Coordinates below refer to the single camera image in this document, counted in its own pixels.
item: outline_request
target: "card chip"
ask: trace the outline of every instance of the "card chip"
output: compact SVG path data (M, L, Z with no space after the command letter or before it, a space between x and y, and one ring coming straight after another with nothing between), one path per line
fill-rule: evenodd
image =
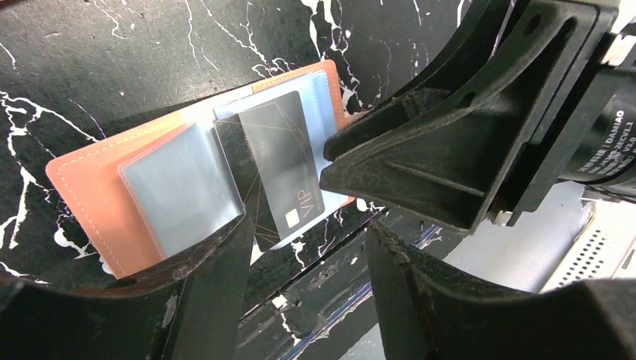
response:
M296 209L285 214L285 218L287 219L287 226L290 229L300 223L300 217L298 216L298 211L296 211Z

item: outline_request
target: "perforated metal panel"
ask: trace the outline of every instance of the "perforated metal panel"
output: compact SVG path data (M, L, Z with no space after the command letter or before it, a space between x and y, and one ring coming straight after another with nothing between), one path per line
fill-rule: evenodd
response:
M636 278L635 238L636 205L598 201L595 217L541 291L589 279Z

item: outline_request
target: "black marble table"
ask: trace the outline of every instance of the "black marble table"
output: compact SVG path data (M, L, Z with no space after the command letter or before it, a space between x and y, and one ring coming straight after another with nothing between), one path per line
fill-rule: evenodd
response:
M44 173L55 156L321 59L337 63L345 110L369 110L427 65L469 6L0 0L0 275L64 290L114 280ZM265 253L252 266L245 310L377 212L359 207L348 205L292 246Z

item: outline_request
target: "open wallet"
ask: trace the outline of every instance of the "open wallet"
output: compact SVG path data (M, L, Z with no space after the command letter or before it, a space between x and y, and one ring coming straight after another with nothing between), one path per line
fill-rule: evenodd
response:
M318 188L325 141L354 118L322 61L218 94L61 157L55 188L117 278L247 213L261 251L353 199Z

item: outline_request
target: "black card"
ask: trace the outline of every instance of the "black card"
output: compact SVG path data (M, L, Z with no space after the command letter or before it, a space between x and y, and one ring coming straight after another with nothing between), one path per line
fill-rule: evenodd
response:
M324 212L297 91L215 125L262 250Z

